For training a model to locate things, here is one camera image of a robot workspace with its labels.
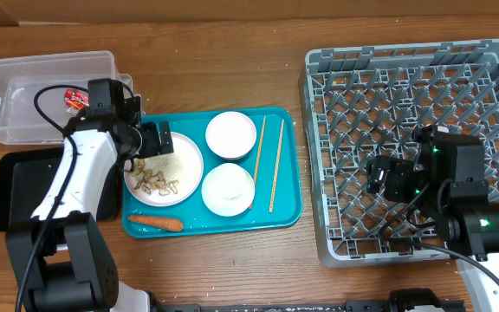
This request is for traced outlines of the white round plate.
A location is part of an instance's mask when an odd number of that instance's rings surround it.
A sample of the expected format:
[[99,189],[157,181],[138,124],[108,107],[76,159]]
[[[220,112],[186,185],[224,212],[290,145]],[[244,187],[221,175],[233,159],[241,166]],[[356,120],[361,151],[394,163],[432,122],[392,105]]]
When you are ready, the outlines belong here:
[[125,172],[127,190],[140,202],[157,207],[179,204],[198,188],[203,177],[203,155],[187,136],[172,132],[173,152],[136,159]]

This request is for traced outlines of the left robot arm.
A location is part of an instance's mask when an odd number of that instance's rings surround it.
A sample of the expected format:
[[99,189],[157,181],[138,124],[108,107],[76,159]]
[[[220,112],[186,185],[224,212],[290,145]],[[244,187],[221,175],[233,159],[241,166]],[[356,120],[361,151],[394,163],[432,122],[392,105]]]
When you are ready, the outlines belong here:
[[172,153],[167,122],[142,122],[141,99],[122,81],[90,80],[88,105],[66,126],[53,181],[28,221],[10,225],[6,247],[17,311],[160,311],[155,295],[121,282],[96,223],[107,175],[126,162]]

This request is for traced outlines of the red snack wrapper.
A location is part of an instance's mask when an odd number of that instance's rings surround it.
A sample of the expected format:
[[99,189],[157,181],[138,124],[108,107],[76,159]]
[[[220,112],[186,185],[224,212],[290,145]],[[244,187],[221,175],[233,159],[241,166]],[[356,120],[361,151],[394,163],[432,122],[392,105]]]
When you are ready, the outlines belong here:
[[64,94],[65,105],[68,109],[81,111],[89,106],[88,97],[78,89],[67,89]]

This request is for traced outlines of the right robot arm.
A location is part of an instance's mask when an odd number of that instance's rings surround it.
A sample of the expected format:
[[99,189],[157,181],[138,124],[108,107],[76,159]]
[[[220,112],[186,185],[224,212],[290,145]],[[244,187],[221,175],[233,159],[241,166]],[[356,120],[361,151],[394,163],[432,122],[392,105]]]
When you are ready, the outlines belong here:
[[484,147],[476,136],[429,125],[414,129],[413,160],[377,155],[367,161],[366,190],[418,211],[454,258],[477,311],[499,311],[499,201],[489,200]]

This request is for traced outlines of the wooden chopstick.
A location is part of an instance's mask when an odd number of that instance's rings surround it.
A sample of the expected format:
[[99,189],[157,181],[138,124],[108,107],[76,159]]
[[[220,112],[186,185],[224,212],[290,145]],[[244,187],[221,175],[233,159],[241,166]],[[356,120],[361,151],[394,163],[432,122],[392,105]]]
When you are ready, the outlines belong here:
[[282,119],[281,125],[280,125],[279,138],[278,138],[278,144],[277,144],[277,150],[276,150],[276,156],[275,156],[275,170],[274,170],[274,176],[273,176],[273,182],[272,182],[271,197],[270,197],[270,202],[269,202],[269,213],[272,213],[274,211],[277,177],[278,177],[280,159],[281,159],[281,154],[282,154],[283,130],[284,130],[284,119]]
[[252,209],[256,195],[257,195],[257,177],[258,177],[258,172],[259,172],[259,165],[260,165],[260,160],[261,160],[261,154],[262,154],[262,143],[264,139],[264,133],[266,129],[266,121],[267,116],[264,115],[262,118],[262,127],[261,127],[261,132],[259,133],[259,141],[258,141],[258,147],[257,147],[257,153],[256,153],[256,163],[254,167],[254,174],[253,174],[253,184],[254,184],[254,197],[249,205],[249,209]]

